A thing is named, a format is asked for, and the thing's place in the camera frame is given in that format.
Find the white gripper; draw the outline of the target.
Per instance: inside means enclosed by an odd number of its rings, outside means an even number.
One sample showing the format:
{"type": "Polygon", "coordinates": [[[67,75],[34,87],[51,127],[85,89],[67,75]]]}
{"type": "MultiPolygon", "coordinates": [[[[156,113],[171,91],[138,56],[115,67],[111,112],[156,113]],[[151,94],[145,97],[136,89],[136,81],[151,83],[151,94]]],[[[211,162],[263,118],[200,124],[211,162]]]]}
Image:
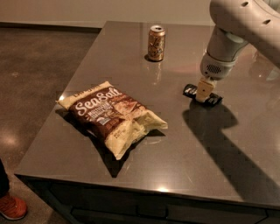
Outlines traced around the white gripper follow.
{"type": "Polygon", "coordinates": [[[200,71],[205,76],[199,80],[196,101],[205,102],[214,91],[216,83],[229,75],[239,54],[248,41],[215,26],[206,51],[200,62],[200,71]]]}

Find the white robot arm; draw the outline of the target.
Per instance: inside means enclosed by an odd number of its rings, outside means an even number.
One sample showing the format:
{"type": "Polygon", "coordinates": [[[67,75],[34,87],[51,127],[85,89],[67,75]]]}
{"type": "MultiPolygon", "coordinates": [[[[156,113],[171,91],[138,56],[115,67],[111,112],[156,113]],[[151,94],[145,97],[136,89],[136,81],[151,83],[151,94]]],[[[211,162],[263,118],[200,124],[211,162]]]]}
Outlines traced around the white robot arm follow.
{"type": "Polygon", "coordinates": [[[280,64],[279,0],[211,0],[215,23],[200,63],[196,100],[205,102],[216,82],[228,76],[242,49],[251,44],[275,66],[280,64]]]}

